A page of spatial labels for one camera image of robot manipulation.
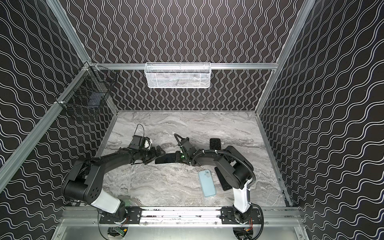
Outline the black phone case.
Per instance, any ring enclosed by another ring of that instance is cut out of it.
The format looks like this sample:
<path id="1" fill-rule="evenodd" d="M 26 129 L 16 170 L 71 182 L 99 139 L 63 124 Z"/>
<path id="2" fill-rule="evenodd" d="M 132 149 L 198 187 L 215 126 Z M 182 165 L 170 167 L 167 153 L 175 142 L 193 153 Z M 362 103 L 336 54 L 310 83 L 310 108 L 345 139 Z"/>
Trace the black phone case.
<path id="1" fill-rule="evenodd" d="M 222 149 L 221 140 L 218 138 L 211 138 L 210 139 L 210 149 L 211 150 L 221 150 Z"/>

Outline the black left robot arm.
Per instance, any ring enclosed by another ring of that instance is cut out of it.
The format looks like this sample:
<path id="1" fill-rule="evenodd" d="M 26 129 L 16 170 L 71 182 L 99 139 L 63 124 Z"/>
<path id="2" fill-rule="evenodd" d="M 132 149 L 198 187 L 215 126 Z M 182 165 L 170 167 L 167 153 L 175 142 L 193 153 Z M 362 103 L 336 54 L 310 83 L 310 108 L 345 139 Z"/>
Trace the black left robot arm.
<path id="1" fill-rule="evenodd" d="M 137 161 L 147 164 L 165 155 L 160 147 L 149 149 L 121 148 L 115 153 L 89 160 L 78 160 L 65 177 L 62 195 L 69 200 L 81 201 L 108 214 L 122 215 L 123 201 L 103 190 L 106 173 Z"/>

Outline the aluminium corner post right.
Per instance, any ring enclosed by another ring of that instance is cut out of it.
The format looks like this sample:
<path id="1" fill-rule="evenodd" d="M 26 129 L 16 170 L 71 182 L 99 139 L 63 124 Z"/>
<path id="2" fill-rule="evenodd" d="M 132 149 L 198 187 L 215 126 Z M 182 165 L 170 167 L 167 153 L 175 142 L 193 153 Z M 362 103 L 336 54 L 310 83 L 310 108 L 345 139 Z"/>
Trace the aluminium corner post right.
<path id="1" fill-rule="evenodd" d="M 300 11 L 298 12 L 298 15 L 295 19 L 295 22 L 293 24 L 293 27 L 288 35 L 288 38 L 286 40 L 286 43 L 284 44 L 284 47 L 281 51 L 281 54 L 277 61 L 277 69 L 273 70 L 271 73 L 271 76 L 269 80 L 267 81 L 266 87 L 261 95 L 261 98 L 259 100 L 259 103 L 256 107 L 256 115 L 259 116 L 260 113 L 263 110 L 263 107 L 265 106 L 267 99 L 272 92 L 272 89 L 277 82 L 277 79 L 279 77 L 279 74 L 283 70 L 283 67 L 285 63 L 287 62 L 290 52 L 293 49 L 296 40 L 299 37 L 300 32 L 302 31 L 304 24 L 306 22 L 306 19 L 308 18 L 309 14 L 311 13 L 316 1 L 315 0 L 306 0 L 303 2 L 302 7 Z"/>

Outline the aluminium corner post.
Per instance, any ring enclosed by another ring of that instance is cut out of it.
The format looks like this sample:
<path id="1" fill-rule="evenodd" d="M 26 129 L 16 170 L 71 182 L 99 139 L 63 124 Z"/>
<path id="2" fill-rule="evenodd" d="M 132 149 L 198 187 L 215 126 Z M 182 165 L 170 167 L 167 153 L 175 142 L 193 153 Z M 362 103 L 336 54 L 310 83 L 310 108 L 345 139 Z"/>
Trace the aluminium corner post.
<path id="1" fill-rule="evenodd" d="M 295 19 L 295 22 L 293 24 L 293 27 L 288 35 L 288 38 L 286 40 L 286 43 L 284 44 L 284 47 L 281 51 L 281 54 L 277 61 L 277 69 L 273 70 L 271 73 L 271 76 L 269 80 L 267 81 L 266 87 L 261 95 L 261 98 L 259 100 L 259 103 L 256 107 L 256 115 L 259 116 L 260 113 L 263 110 L 263 107 L 265 106 L 267 99 L 272 92 L 272 89 L 277 82 L 277 79 L 279 77 L 279 74 L 283 70 L 283 67 L 285 63 L 287 62 L 290 52 L 293 49 L 296 40 L 299 37 L 300 32 L 302 31 L 304 24 L 306 22 L 306 19 L 308 18 L 309 14 L 311 13 L 316 1 L 315 0 L 306 0 L 303 2 L 302 7 L 300 11 L 298 12 L 298 15 Z"/>
<path id="2" fill-rule="evenodd" d="M 90 63 L 91 58 L 88 55 L 84 45 L 82 44 L 78 34 L 76 33 L 75 28 L 73 27 L 69 17 L 67 16 L 66 11 L 64 10 L 60 1 L 57 0 L 47 0 L 46 1 L 51 11 L 55 15 L 59 25 L 64 30 L 67 35 L 69 42 L 75 49 L 78 57 L 83 63 Z"/>

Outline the light blue phone case right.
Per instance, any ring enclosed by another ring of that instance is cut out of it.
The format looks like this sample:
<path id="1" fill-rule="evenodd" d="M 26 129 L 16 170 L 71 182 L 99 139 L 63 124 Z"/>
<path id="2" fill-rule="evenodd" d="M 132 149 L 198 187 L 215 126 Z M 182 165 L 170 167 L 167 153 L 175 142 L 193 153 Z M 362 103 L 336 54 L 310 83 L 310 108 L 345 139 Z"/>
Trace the light blue phone case right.
<path id="1" fill-rule="evenodd" d="M 212 197 L 216 195 L 216 188 L 212 178 L 211 171 L 204 170 L 198 172 L 200 184 L 204 197 Z"/>

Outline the aluminium corner post left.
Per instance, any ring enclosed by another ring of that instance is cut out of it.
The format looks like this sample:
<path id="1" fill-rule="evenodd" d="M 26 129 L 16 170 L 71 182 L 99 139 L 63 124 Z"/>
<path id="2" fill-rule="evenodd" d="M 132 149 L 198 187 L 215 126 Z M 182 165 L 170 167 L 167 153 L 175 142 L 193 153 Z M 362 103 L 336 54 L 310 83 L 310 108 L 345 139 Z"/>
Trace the aluminium corner post left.
<path id="1" fill-rule="evenodd" d="M 55 15 L 59 25 L 64 30 L 67 35 L 69 42 L 75 49 L 78 57 L 83 63 L 90 63 L 91 58 L 88 55 L 84 45 L 82 44 L 78 34 L 76 33 L 75 28 L 73 27 L 69 17 L 67 16 L 66 11 L 64 10 L 60 1 L 57 0 L 47 0 L 46 1 L 51 11 Z"/>

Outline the aluminium left side rail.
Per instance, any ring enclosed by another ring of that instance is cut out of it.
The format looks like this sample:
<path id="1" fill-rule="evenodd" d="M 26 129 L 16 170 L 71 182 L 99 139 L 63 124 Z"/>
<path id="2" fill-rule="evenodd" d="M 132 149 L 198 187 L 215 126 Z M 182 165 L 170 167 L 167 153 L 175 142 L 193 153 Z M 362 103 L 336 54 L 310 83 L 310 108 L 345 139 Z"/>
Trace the aluminium left side rail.
<path id="1" fill-rule="evenodd" d="M 79 70 L 78 74 L 73 78 L 69 85 L 63 90 L 63 92 L 56 98 L 55 102 L 39 120 L 36 126 L 21 142 L 13 154 L 8 158 L 5 164 L 1 167 L 1 191 L 8 185 L 10 180 L 16 174 L 18 169 L 25 162 L 35 146 L 39 143 L 41 138 L 45 135 L 47 130 L 53 124 L 55 119 L 61 113 L 63 108 L 61 104 L 67 97 L 70 96 L 72 91 L 75 90 L 78 84 L 83 81 L 83 77 L 88 73 L 90 65 L 85 63 Z"/>

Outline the black smartphone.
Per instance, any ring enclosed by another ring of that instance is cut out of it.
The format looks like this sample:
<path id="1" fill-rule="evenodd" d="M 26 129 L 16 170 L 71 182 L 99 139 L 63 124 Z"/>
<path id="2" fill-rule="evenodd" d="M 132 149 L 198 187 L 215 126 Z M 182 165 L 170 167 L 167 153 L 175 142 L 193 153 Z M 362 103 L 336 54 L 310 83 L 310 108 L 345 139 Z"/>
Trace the black smartphone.
<path id="1" fill-rule="evenodd" d="M 218 179 L 220 181 L 223 191 L 231 190 L 232 186 L 226 181 L 226 179 L 224 178 L 224 176 L 222 175 L 222 173 L 217 167 L 215 167 L 215 172 L 218 176 Z"/>
<path id="2" fill-rule="evenodd" d="M 161 157 L 156 158 L 155 164 L 173 164 L 173 163 L 181 163 L 182 158 L 180 152 L 175 152 L 172 154 L 165 154 Z"/>

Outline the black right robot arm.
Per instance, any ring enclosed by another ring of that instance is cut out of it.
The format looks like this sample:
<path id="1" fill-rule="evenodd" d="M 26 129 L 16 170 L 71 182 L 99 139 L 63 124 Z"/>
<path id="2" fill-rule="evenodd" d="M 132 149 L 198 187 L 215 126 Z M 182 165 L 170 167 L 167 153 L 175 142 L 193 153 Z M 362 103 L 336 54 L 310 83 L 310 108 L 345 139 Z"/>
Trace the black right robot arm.
<path id="1" fill-rule="evenodd" d="M 176 152 L 176 162 L 190 166 L 215 166 L 233 189 L 233 207 L 242 214 L 250 209 L 250 187 L 256 177 L 250 162 L 234 147 L 229 146 L 225 150 L 191 148 L 189 151 L 182 147 Z"/>

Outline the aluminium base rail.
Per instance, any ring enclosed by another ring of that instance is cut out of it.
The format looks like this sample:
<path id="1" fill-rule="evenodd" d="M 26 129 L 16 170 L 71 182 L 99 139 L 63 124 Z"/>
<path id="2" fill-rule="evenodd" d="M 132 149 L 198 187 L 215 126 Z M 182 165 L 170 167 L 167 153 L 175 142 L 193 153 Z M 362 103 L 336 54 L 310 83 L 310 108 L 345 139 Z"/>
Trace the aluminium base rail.
<path id="1" fill-rule="evenodd" d="M 60 220 L 66 227 L 116 227 L 92 207 L 68 207 Z M 124 227 L 299 227 L 301 215 L 296 208 L 263 208 L 259 213 L 254 209 L 249 220 L 241 223 L 235 220 L 231 207 L 129 207 Z"/>

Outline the aluminium back crossbar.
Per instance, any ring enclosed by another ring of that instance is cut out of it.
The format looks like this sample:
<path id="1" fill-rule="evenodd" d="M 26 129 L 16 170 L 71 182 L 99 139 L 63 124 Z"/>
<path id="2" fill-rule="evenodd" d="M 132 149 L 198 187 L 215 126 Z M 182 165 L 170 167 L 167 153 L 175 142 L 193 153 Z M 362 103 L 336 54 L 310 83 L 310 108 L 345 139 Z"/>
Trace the aluminium back crossbar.
<path id="1" fill-rule="evenodd" d="M 200 70 L 276 70 L 277 63 L 145 63 L 145 64 L 91 64 L 91 66 L 110 70 L 145 70 L 147 67 L 159 67 L 160 70 L 189 69 Z"/>

